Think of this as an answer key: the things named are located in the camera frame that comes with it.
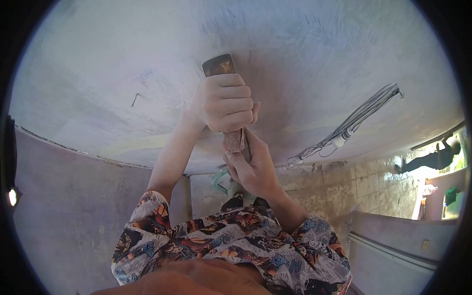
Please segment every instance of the bundle of wires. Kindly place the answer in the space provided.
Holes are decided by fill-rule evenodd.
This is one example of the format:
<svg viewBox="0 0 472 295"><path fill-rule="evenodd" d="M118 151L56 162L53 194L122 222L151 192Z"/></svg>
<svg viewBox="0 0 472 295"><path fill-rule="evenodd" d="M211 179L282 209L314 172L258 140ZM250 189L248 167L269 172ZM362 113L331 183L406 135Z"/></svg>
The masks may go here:
<svg viewBox="0 0 472 295"><path fill-rule="evenodd" d="M347 119L344 120L344 122L341 123L341 125L339 125L334 132L326 136L325 139L323 139L322 141L320 141L319 143L315 145L307 147L298 155L292 158L289 158L287 160L288 162L287 168L291 169L295 165L303 164L306 158L316 154L317 152L319 153L323 149L323 147L325 147L327 144L330 144L334 138L340 135L343 136L345 140L347 140L351 136L351 134L354 133L359 128L361 123L365 119L367 119L368 116L378 111L387 102L389 102L392 97L394 97L398 93L400 93L401 98L404 97L404 95L400 92L400 88L398 88L398 85L396 83L388 84L387 86L380 89L376 94L374 94L371 98L369 98L366 102L364 102L360 107L358 107L350 116L348 116Z"/></svg>

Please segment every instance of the patterned shirt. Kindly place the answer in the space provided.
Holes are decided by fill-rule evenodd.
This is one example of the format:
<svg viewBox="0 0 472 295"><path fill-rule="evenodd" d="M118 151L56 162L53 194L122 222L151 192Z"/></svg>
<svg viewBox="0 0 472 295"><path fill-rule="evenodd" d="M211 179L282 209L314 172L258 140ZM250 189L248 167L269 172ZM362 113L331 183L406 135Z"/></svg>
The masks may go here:
<svg viewBox="0 0 472 295"><path fill-rule="evenodd" d="M286 233L271 209L228 209L170 226L168 203L148 191L115 247L111 270L120 285L139 280L164 263L224 259L251 263L273 294L342 295L351 283L346 254L332 226L310 215Z"/></svg>

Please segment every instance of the sneaker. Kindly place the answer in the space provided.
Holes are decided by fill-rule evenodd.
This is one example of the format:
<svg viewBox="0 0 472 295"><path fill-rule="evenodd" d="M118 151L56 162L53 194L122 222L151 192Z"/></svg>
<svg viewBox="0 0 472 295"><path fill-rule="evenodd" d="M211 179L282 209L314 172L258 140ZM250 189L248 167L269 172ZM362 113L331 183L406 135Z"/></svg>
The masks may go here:
<svg viewBox="0 0 472 295"><path fill-rule="evenodd" d="M395 164L395 171L398 173L398 174L402 174L402 168L400 166L398 166L397 164Z"/></svg>

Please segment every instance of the right hand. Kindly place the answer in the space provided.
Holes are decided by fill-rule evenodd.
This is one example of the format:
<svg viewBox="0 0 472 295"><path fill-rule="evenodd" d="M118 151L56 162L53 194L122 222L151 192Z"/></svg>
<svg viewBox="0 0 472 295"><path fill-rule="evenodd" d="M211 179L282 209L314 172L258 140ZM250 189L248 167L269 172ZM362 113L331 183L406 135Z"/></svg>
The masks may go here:
<svg viewBox="0 0 472 295"><path fill-rule="evenodd" d="M225 156L223 159L228 164L231 177L236 182L251 194L269 201L282 191L275 174L269 148L247 128L244 128L244 135L251 151L251 162L246 162L241 152L228 152L224 142Z"/></svg>
<svg viewBox="0 0 472 295"><path fill-rule="evenodd" d="M255 123L260 103L253 102L240 75L222 74L204 78L186 107L198 126L230 132Z"/></svg>

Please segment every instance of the sanding block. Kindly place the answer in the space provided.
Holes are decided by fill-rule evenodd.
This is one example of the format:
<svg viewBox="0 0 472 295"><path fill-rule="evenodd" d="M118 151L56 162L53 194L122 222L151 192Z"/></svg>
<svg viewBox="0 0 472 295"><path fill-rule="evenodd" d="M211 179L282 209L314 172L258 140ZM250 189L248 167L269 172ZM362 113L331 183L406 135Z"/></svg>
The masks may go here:
<svg viewBox="0 0 472 295"><path fill-rule="evenodd" d="M233 58L229 53L207 60L203 63L202 68L206 77L235 73ZM223 132L223 135L229 152L242 152L246 161L251 161L251 153L249 151L249 144L244 135L244 129Z"/></svg>

